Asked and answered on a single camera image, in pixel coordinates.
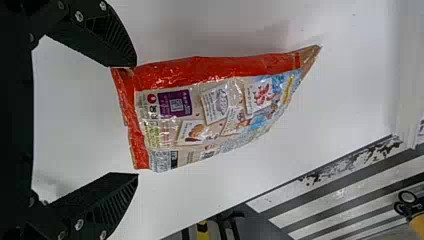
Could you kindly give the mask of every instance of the plastic packaging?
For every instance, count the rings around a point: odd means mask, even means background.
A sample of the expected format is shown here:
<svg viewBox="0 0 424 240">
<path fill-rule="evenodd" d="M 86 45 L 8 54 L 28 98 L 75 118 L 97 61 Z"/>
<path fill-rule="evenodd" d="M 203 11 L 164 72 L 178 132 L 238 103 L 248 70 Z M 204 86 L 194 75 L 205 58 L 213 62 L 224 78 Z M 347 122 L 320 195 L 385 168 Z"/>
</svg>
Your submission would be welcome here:
<svg viewBox="0 0 424 240">
<path fill-rule="evenodd" d="M 319 51 L 311 46 L 112 69 L 134 167 L 164 172 L 262 136 L 283 114 Z"/>
</svg>

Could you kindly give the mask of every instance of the purple label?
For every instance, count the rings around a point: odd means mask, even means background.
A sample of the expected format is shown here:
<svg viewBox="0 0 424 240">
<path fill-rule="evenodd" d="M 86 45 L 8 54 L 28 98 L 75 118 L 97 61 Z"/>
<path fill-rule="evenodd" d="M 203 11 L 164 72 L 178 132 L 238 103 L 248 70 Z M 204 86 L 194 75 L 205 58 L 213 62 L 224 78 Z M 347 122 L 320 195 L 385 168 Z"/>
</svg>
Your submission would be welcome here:
<svg viewBox="0 0 424 240">
<path fill-rule="evenodd" d="M 192 114 L 189 90 L 158 93 L 160 114 L 163 118 L 184 117 Z"/>
</svg>

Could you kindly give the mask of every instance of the white surface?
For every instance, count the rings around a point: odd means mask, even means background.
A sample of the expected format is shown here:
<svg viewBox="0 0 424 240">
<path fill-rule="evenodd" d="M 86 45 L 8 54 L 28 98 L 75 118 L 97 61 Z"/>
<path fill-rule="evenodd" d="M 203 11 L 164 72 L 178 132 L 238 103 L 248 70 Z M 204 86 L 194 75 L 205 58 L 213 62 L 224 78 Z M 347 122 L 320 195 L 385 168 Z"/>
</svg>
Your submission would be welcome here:
<svg viewBox="0 0 424 240">
<path fill-rule="evenodd" d="M 168 173 L 139 171 L 136 197 L 112 239 L 165 237 L 394 129 L 394 0 L 110 3 L 140 63 L 324 47 L 283 118 L 262 139 Z M 34 62 L 35 187 L 48 183 L 44 191 L 53 198 L 109 171 L 133 172 L 109 71 L 47 38 Z"/>
<path fill-rule="evenodd" d="M 408 147 L 419 144 L 418 121 L 424 112 L 424 1 L 403 1 L 400 14 L 399 110 L 396 134 Z"/>
<path fill-rule="evenodd" d="M 424 156 L 421 156 L 273 217 L 270 221 L 279 228 L 286 227 L 347 201 L 413 177 L 422 173 L 423 169 Z"/>
</svg>

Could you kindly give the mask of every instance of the screw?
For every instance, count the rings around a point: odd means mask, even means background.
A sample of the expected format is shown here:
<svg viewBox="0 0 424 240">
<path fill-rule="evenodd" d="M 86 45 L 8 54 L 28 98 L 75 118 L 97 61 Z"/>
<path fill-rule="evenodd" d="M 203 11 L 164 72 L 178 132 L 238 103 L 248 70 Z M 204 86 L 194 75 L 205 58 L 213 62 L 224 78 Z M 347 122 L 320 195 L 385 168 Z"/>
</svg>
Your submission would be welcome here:
<svg viewBox="0 0 424 240">
<path fill-rule="evenodd" d="M 77 19 L 78 22 L 84 21 L 84 15 L 82 15 L 80 11 L 75 12 L 75 18 Z"/>
<path fill-rule="evenodd" d="M 75 230 L 79 231 L 84 226 L 84 220 L 78 219 L 77 224 L 75 224 Z"/>
<path fill-rule="evenodd" d="M 30 43 L 33 43 L 34 41 L 35 41 L 34 34 L 30 33 L 30 34 L 29 34 L 29 42 L 30 42 Z"/>
<path fill-rule="evenodd" d="M 62 1 L 57 1 L 57 7 L 60 10 L 63 10 L 63 9 L 65 9 L 65 4 Z"/>
<path fill-rule="evenodd" d="M 105 2 L 101 1 L 100 4 L 99 4 L 99 6 L 100 6 L 100 9 L 102 9 L 102 11 L 106 11 L 107 10 L 107 6 L 106 6 L 106 3 Z"/>
<path fill-rule="evenodd" d="M 411 193 L 404 193 L 402 195 L 402 198 L 407 203 L 413 203 L 415 201 L 414 195 L 412 195 Z"/>
<path fill-rule="evenodd" d="M 62 231 L 59 233 L 59 235 L 57 236 L 57 240 L 63 240 L 66 237 L 66 232 Z"/>
<path fill-rule="evenodd" d="M 29 207 L 32 208 L 32 206 L 34 206 L 35 203 L 35 199 L 33 197 L 29 198 Z"/>
<path fill-rule="evenodd" d="M 107 237 L 107 232 L 106 232 L 106 230 L 103 230 L 102 233 L 100 233 L 99 239 L 100 240 L 105 240 L 106 237 Z"/>
</svg>

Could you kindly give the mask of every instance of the yellow object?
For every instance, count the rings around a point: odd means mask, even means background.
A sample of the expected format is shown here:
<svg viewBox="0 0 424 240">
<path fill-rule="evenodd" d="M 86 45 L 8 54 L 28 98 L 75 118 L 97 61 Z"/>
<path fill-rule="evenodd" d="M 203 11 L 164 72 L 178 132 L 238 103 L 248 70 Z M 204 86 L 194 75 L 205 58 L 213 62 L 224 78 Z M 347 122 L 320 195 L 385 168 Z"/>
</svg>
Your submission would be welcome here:
<svg viewBox="0 0 424 240">
<path fill-rule="evenodd" d="M 208 222 L 202 221 L 197 224 L 197 240 L 209 240 Z"/>
<path fill-rule="evenodd" d="M 294 76 L 290 76 L 289 83 L 287 84 L 286 89 L 284 90 L 284 96 L 283 96 L 283 104 L 289 104 L 291 101 L 291 95 L 293 93 L 292 86 L 294 82 Z"/>
<path fill-rule="evenodd" d="M 418 217 L 412 219 L 412 221 L 409 223 L 409 226 L 415 232 L 417 232 L 421 240 L 424 240 L 424 214 L 421 214 Z"/>
</svg>

